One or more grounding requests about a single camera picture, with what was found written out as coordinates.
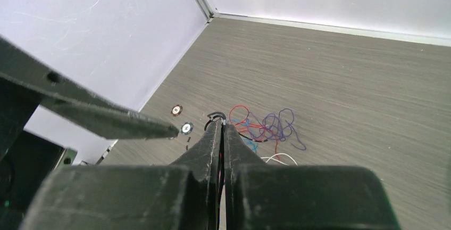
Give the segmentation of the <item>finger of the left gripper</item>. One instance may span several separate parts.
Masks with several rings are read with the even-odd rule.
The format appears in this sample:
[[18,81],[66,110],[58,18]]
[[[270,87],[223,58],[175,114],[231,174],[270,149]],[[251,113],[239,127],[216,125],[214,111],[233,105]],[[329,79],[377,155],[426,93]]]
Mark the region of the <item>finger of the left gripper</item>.
[[73,82],[1,38],[1,84],[19,102],[41,105],[105,139],[176,137],[166,121],[124,108]]

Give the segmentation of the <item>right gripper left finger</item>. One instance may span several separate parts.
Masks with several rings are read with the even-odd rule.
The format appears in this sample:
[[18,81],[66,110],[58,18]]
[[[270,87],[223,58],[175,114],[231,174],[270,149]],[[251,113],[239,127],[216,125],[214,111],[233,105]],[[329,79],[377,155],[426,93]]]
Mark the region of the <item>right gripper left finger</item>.
[[167,166],[72,166],[43,182],[21,229],[218,229],[222,121]]

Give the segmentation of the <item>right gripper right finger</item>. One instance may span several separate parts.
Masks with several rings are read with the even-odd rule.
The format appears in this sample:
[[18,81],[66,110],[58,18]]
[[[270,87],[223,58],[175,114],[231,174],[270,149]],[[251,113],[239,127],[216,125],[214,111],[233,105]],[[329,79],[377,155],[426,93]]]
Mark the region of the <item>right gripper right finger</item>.
[[265,163],[223,128],[227,229],[399,229],[379,177],[358,166]]

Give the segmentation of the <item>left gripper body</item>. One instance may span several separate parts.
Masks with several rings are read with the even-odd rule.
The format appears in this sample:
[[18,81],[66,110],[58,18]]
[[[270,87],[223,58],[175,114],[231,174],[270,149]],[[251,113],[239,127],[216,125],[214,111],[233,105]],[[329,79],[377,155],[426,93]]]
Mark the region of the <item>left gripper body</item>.
[[1,229],[18,229],[43,180],[77,155],[24,129],[36,108],[23,88],[1,79]]

